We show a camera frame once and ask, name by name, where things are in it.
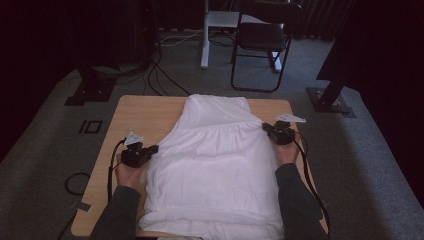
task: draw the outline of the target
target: gray carpet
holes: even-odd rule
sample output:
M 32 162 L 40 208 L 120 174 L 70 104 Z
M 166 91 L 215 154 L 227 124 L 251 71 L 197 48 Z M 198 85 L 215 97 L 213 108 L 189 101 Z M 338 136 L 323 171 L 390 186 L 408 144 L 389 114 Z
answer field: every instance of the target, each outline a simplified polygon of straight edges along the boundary
M 342 92 L 356 118 L 313 109 L 306 88 L 326 86 L 315 77 L 331 46 L 319 40 L 293 41 L 282 86 L 274 93 L 231 88 L 231 48 L 211 45 L 209 68 L 200 69 L 198 39 L 163 47 L 160 66 L 191 93 L 290 101 L 294 114 L 307 120 L 298 127 L 308 140 L 309 163 L 330 213 L 332 239 L 424 239 L 423 209 L 360 95 L 347 88 Z M 245 71 L 238 75 L 243 84 L 265 86 L 277 78 L 266 61 L 238 63 L 238 70 Z M 81 81 L 76 71 L 57 84 L 0 165 L 0 239 L 59 237 L 81 199 L 65 190 L 66 179 L 77 172 L 91 173 L 119 98 L 143 94 L 146 79 L 147 74 L 122 77 L 109 102 L 81 107 L 64 106 Z M 151 79 L 159 89 L 154 75 Z M 186 95 L 163 75 L 159 79 L 169 95 Z M 155 95 L 149 87 L 144 94 Z M 80 133 L 84 121 L 100 120 L 97 134 Z M 84 177 L 77 177 L 72 187 L 83 190 L 86 183 Z M 79 238 L 68 227 L 62 239 Z

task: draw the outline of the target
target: dark gray sleeve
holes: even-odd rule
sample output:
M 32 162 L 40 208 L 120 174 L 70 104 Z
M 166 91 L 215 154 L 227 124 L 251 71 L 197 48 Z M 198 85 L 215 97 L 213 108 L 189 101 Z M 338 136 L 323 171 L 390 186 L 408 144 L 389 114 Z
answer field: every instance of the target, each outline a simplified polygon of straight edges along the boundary
M 135 239 L 140 193 L 118 186 L 91 232 L 90 239 Z
M 321 209 L 302 182 L 296 165 L 282 165 L 275 171 L 275 176 L 285 239 L 328 239 L 319 223 Z

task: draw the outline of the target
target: chair backrest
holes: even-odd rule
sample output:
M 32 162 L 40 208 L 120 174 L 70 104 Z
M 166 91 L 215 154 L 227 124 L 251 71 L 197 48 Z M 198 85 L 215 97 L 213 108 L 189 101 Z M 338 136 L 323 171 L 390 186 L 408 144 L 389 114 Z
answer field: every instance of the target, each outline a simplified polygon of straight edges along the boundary
M 239 24 L 242 15 L 249 15 L 266 23 L 284 24 L 291 31 L 302 17 L 302 7 L 281 0 L 242 0 Z

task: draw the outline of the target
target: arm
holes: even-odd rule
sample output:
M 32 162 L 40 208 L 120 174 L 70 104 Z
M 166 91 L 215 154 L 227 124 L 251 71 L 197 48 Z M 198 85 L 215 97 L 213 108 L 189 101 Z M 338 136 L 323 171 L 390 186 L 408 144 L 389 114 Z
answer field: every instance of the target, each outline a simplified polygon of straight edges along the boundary
M 112 199 L 91 232 L 90 239 L 135 239 L 136 217 L 140 202 L 140 179 L 148 163 L 140 168 L 130 168 L 121 163 L 117 155 L 118 167 L 115 174 L 118 186 Z
M 275 150 L 280 165 L 275 176 L 285 239 L 328 239 L 319 222 L 322 219 L 321 209 L 302 182 L 295 164 L 299 149 L 290 143 L 275 145 Z

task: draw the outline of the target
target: white cloth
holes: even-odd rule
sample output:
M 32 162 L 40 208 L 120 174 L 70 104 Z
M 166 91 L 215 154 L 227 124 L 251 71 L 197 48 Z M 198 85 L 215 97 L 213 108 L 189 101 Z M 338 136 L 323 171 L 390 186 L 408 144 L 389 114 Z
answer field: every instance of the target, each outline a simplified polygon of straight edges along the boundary
M 276 169 L 245 98 L 192 95 L 150 161 L 140 227 L 203 239 L 280 239 Z

